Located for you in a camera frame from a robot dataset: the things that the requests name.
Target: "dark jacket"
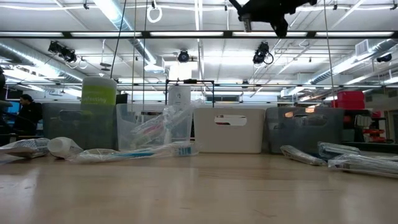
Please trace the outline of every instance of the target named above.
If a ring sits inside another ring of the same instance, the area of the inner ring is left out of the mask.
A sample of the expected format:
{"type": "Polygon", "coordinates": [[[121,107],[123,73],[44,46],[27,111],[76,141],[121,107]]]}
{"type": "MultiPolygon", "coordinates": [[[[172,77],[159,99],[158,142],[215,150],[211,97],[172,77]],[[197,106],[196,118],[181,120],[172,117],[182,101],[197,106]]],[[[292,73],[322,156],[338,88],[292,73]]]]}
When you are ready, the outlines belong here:
{"type": "Polygon", "coordinates": [[[42,104],[31,102],[19,111],[13,129],[18,134],[34,135],[37,129],[37,122],[43,118],[42,104]]]}

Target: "wooden table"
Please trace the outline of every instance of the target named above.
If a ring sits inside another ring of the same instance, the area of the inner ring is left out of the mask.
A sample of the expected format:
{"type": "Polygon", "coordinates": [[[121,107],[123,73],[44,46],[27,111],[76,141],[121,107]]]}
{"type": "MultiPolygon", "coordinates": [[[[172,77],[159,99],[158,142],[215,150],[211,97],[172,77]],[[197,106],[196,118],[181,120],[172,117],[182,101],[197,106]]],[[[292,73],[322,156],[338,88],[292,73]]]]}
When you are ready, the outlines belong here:
{"type": "Polygon", "coordinates": [[[398,180],[282,156],[75,165],[0,156],[0,223],[398,223],[398,180]]]}

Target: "man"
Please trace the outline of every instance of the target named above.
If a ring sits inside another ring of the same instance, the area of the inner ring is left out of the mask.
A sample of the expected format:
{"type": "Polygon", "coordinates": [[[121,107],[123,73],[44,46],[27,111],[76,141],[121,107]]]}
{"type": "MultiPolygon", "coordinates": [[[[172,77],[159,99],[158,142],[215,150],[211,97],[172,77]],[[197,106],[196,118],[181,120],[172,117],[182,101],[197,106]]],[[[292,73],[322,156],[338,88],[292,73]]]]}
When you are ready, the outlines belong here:
{"type": "Polygon", "coordinates": [[[15,120],[13,129],[19,135],[33,136],[36,134],[37,123],[42,119],[41,103],[33,102],[28,94],[23,94],[19,98],[22,105],[18,117],[15,120]]]}

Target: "ductwork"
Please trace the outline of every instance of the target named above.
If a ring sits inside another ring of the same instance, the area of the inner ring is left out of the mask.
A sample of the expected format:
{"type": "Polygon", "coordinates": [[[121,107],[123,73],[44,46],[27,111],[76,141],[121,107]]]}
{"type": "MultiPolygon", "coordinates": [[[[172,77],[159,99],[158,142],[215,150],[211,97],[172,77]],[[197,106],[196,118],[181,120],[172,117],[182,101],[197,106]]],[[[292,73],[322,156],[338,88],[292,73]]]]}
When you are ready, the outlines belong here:
{"type": "Polygon", "coordinates": [[[81,82],[86,75],[16,40],[3,39],[0,55],[16,63],[35,67],[43,75],[64,76],[68,82],[81,82]]]}
{"type": "MultiPolygon", "coordinates": [[[[333,62],[333,74],[337,75],[344,71],[347,71],[360,63],[370,58],[377,58],[385,54],[388,50],[395,47],[398,44],[398,39],[387,39],[380,42],[380,40],[371,39],[368,40],[368,50],[361,55],[357,55],[357,51],[343,57],[342,59],[333,62]]],[[[309,79],[305,85],[316,85],[317,83],[326,80],[331,77],[330,66],[326,69],[320,70],[313,74],[313,77],[309,79]]],[[[294,95],[303,90],[303,87],[294,87],[284,91],[284,95],[294,95]]]]}
{"type": "MultiPolygon", "coordinates": [[[[93,0],[94,3],[98,6],[98,8],[102,11],[102,13],[112,22],[112,24],[122,31],[134,31],[134,26],[132,26],[126,18],[123,18],[123,9],[120,6],[119,1],[117,0],[93,0]]],[[[147,65],[155,65],[156,57],[152,54],[147,48],[144,47],[144,44],[139,39],[130,39],[130,44],[134,46],[134,48],[138,51],[140,56],[144,59],[147,65]]]]}

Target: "white bottle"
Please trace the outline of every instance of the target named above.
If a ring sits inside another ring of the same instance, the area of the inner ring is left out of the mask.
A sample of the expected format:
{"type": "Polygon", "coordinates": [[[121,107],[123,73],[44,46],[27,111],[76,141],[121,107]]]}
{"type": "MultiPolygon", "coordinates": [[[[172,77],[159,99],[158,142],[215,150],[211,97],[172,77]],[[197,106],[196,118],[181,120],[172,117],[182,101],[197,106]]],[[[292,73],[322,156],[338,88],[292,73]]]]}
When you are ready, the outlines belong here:
{"type": "Polygon", "coordinates": [[[83,152],[83,149],[80,148],[72,139],[66,137],[52,139],[47,145],[47,148],[51,155],[64,159],[83,152]]]}

